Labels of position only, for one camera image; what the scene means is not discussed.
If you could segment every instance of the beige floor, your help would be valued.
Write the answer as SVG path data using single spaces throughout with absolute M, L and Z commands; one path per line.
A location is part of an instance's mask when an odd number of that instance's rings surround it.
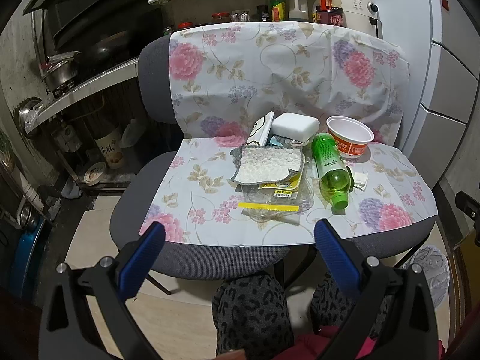
M 109 223 L 118 198 L 99 196 L 94 209 L 86 211 L 67 254 L 66 262 L 73 268 L 92 266 L 106 255 L 115 256 L 117 248 L 110 238 Z M 429 239 L 445 251 L 438 228 Z M 298 264 L 306 252 L 300 246 L 289 253 L 286 275 Z M 394 264 L 401 256 L 386 259 Z M 321 258 L 287 292 L 290 319 L 296 334 L 309 332 L 308 306 L 319 280 L 325 272 Z M 149 282 L 145 282 L 135 299 L 127 301 L 127 307 L 143 333 L 165 359 L 210 359 L 215 355 L 216 331 L 213 325 L 210 299 L 219 282 L 197 282 L 181 280 L 151 272 L 162 285 L 174 293 L 165 295 Z M 106 348 L 119 356 L 94 298 L 89 299 L 95 323 L 102 335 Z M 445 299 L 436 310 L 439 337 L 444 346 L 448 343 L 449 302 Z

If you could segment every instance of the chair leg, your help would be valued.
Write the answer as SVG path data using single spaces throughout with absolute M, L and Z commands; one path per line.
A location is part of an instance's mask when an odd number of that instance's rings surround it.
M 283 259 L 273 265 L 275 279 L 278 280 L 282 288 L 285 288 L 285 263 Z
M 418 249 L 420 249 L 420 248 L 422 247 L 422 245 L 423 245 L 424 243 L 427 242 L 429 236 L 430 236 L 430 234 L 427 235 L 427 237 L 426 237 L 424 240 L 420 241 L 419 244 L 417 244 L 417 245 L 415 245 L 414 247 L 412 247 L 412 249 L 410 249 L 409 252 L 408 252 L 405 256 L 403 256 L 403 257 L 400 259 L 399 262 L 397 262 L 397 263 L 394 265 L 394 268 L 400 268 L 410 257 L 412 257 L 412 256 L 415 254 L 415 252 L 416 252 Z
M 317 248 L 314 244 L 308 246 L 307 255 L 300 263 L 300 265 L 293 271 L 292 275 L 285 282 L 285 289 L 290 287 L 302 274 L 307 270 L 311 263 L 315 260 L 317 256 Z
M 171 291 L 168 291 L 163 285 L 161 285 L 157 280 L 155 280 L 152 276 L 148 275 L 147 280 L 152 283 L 155 287 L 157 287 L 159 290 L 164 292 L 167 295 L 171 295 Z

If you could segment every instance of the white plastic jug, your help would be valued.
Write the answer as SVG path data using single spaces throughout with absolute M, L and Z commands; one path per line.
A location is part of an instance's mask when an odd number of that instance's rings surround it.
M 307 0 L 290 0 L 290 21 L 310 21 Z

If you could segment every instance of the leopard print pants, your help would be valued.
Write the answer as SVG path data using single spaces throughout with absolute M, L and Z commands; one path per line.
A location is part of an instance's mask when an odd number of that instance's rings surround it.
M 314 330 L 340 326 L 353 305 L 327 273 L 310 306 Z M 213 297 L 212 311 L 217 328 L 217 355 L 243 348 L 249 360 L 270 360 L 293 346 L 285 292 L 266 272 L 223 282 Z M 371 337 L 378 336 L 386 311 L 384 300 Z

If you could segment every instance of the gray chair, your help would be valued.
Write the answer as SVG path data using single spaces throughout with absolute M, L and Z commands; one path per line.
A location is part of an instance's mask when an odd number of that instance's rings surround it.
M 138 81 L 142 100 L 152 119 L 176 124 L 170 97 L 170 37 L 150 43 L 140 53 Z M 138 239 L 138 232 L 158 186 L 174 159 L 176 151 L 164 153 L 150 161 L 123 193 L 110 220 L 110 234 L 121 249 Z M 365 256 L 384 258 L 408 249 L 406 261 L 428 238 L 436 217 L 425 219 L 402 229 L 373 233 L 353 238 Z M 274 265 L 275 276 L 288 287 L 313 262 L 317 250 L 309 247 L 307 255 L 294 274 L 284 282 L 283 258 L 290 248 L 285 246 L 218 247 L 166 242 L 153 270 L 175 278 L 191 280 L 231 279 L 251 275 Z M 153 278 L 149 280 L 168 293 Z

